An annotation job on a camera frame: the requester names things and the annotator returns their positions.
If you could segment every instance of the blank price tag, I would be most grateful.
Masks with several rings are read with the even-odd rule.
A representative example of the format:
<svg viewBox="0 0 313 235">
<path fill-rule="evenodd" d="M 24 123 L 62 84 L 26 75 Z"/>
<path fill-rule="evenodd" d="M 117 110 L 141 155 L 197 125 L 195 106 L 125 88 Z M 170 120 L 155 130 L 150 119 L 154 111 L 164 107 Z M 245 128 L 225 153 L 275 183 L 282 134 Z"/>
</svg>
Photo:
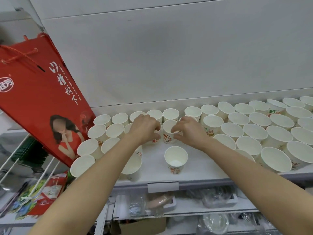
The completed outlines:
<svg viewBox="0 0 313 235">
<path fill-rule="evenodd" d="M 148 193 L 178 190 L 177 182 L 148 183 Z"/>
</svg>

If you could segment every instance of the white back panel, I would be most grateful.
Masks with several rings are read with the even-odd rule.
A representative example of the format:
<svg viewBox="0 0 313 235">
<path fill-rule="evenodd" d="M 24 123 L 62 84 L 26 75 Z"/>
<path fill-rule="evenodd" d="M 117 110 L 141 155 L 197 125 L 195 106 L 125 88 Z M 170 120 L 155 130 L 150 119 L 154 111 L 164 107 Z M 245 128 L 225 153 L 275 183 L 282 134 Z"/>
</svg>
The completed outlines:
<svg viewBox="0 0 313 235">
<path fill-rule="evenodd" d="M 41 19 L 161 7 L 210 0 L 30 0 Z"/>
<path fill-rule="evenodd" d="M 44 20 L 91 107 L 313 87 L 313 0 Z"/>
</svg>

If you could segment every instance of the person's right arm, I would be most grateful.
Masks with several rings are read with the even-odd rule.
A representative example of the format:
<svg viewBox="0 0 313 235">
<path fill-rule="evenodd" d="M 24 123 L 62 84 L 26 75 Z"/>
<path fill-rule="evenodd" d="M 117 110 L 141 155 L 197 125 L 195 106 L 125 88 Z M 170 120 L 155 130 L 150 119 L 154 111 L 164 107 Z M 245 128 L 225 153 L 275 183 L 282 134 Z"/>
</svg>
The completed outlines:
<svg viewBox="0 0 313 235">
<path fill-rule="evenodd" d="M 206 153 L 284 235 L 313 234 L 313 196 L 292 182 L 210 138 L 201 124 L 183 117 L 174 138 Z"/>
</svg>

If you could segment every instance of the woman printed on bag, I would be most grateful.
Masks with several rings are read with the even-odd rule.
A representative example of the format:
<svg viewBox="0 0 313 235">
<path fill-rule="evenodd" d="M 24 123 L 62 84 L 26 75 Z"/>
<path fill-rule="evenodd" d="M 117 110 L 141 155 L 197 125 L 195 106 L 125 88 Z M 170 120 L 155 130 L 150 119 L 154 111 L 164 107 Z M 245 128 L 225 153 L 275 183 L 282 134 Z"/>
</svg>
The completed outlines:
<svg viewBox="0 0 313 235">
<path fill-rule="evenodd" d="M 60 115 L 50 117 L 50 127 L 59 150 L 69 158 L 76 159 L 77 148 L 85 140 L 78 127 L 68 118 Z"/>
</svg>

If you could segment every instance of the person's left arm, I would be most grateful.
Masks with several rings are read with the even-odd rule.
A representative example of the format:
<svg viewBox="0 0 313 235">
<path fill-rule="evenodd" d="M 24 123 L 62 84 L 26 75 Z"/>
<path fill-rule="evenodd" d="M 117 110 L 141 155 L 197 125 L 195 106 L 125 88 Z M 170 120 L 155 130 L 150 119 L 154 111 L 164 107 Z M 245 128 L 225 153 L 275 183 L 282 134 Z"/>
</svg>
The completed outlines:
<svg viewBox="0 0 313 235">
<path fill-rule="evenodd" d="M 29 235 L 86 235 L 136 148 L 160 138 L 155 129 L 160 129 L 158 121 L 138 116 L 130 132 L 61 194 Z"/>
<path fill-rule="evenodd" d="M 83 134 L 82 134 L 80 131 L 77 132 L 77 134 L 78 134 L 78 137 L 79 137 L 80 140 L 81 140 L 81 143 L 84 142 L 84 141 L 85 141 L 85 138 L 84 138 Z"/>
</svg>

